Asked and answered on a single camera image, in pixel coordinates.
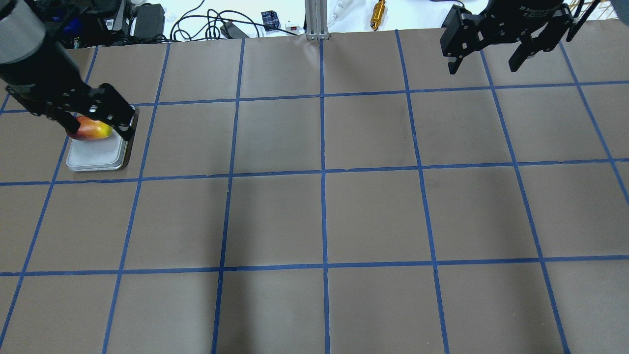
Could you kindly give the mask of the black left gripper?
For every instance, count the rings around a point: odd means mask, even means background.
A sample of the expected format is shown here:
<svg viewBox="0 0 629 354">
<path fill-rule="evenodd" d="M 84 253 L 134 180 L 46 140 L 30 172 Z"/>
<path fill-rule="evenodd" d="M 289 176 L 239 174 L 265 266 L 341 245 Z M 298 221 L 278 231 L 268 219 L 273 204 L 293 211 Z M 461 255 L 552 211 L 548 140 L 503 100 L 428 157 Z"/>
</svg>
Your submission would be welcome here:
<svg viewBox="0 0 629 354">
<path fill-rule="evenodd" d="M 24 59 L 2 63 L 6 90 L 31 114 L 57 121 L 67 134 L 77 134 L 77 113 L 102 121 L 126 142 L 132 143 L 135 109 L 109 83 L 90 87 L 60 43 L 43 42 Z"/>
</svg>

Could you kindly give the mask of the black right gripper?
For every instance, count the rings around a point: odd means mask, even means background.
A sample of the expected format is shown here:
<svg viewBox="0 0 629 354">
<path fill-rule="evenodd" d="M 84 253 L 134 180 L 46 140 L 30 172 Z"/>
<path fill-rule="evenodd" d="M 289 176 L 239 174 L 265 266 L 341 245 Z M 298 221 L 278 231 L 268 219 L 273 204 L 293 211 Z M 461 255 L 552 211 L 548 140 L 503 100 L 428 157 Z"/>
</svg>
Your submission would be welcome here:
<svg viewBox="0 0 629 354">
<path fill-rule="evenodd" d="M 490 0 L 479 14 L 454 5 L 440 38 L 448 71 L 455 75 L 465 56 L 489 45 L 520 43 L 509 58 L 511 72 L 539 51 L 553 50 L 575 37 L 575 16 L 561 0 Z"/>
</svg>

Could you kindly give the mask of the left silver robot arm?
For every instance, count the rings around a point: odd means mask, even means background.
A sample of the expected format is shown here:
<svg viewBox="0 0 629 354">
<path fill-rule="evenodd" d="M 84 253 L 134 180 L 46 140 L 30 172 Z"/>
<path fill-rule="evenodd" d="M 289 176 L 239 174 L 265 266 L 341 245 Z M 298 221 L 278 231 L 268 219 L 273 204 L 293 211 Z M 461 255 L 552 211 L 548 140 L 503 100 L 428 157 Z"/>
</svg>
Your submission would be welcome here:
<svg viewBox="0 0 629 354">
<path fill-rule="evenodd" d="M 79 132 L 74 114 L 101 121 L 124 141 L 135 130 L 135 108 L 110 84 L 92 88 L 45 25 L 24 0 L 1 2 L 1 79 L 22 107 L 56 121 L 68 134 Z"/>
</svg>

